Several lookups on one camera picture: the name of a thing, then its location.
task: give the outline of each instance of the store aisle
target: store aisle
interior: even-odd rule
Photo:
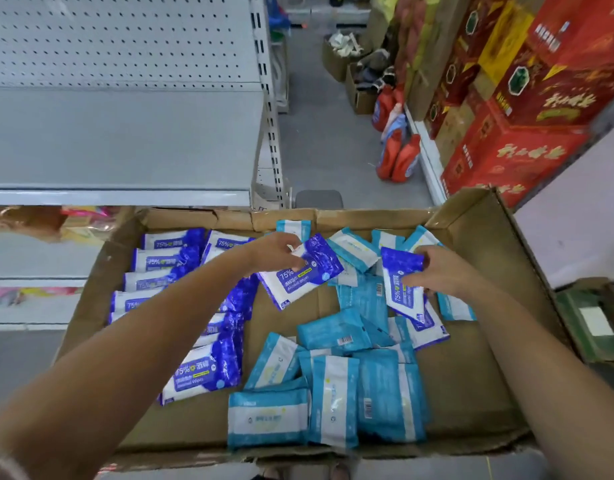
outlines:
[[[280,115],[280,149],[282,171],[293,194],[334,189],[347,209],[432,206],[420,165],[405,184],[376,176],[380,134],[371,116],[354,114],[345,85],[322,66],[322,37],[309,29],[294,29],[288,43],[290,111]]]

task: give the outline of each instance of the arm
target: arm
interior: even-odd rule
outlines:
[[[471,306],[552,465],[567,479],[614,478],[614,390],[453,251],[423,246],[418,252],[429,265],[403,283]]]
[[[304,265],[287,244],[300,240],[277,232],[226,251],[65,355],[0,409],[0,454],[34,480],[93,478],[239,279]]]

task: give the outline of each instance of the yellow box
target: yellow box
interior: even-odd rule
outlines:
[[[478,63],[497,86],[527,38],[534,15],[509,0],[482,50]]]

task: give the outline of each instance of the white wall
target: white wall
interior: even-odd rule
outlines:
[[[552,287],[614,279],[614,129],[517,213]]]

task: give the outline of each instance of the hand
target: hand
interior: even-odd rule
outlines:
[[[298,271],[305,266],[305,261],[291,254],[287,245],[296,249],[301,244],[302,242],[295,234],[272,232],[255,241],[237,246],[233,248],[233,251],[242,253],[247,260],[248,274],[289,268]]]
[[[444,246],[420,246],[416,254],[425,255],[425,270],[402,278],[405,286],[422,286],[465,299],[485,278],[463,258]]]

